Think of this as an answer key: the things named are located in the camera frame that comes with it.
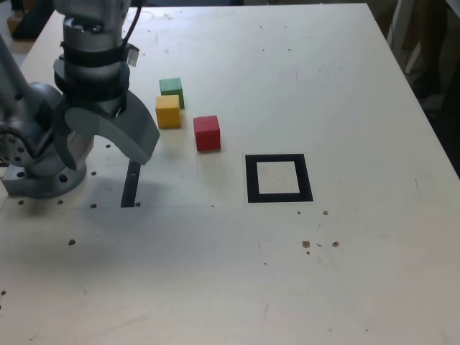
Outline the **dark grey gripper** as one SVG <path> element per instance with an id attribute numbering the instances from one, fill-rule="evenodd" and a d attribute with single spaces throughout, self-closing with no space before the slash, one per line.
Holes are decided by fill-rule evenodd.
<path id="1" fill-rule="evenodd" d="M 124 110 L 119 111 L 120 108 L 120 97 L 102 98 L 97 93 L 73 94 L 60 99 L 52 113 L 52 135 L 55 149 L 66 167 L 77 170 L 77 162 L 68 147 L 71 129 L 85 137 L 106 138 L 140 165 L 150 160 L 160 138 L 151 113 L 130 91 L 126 94 Z"/>

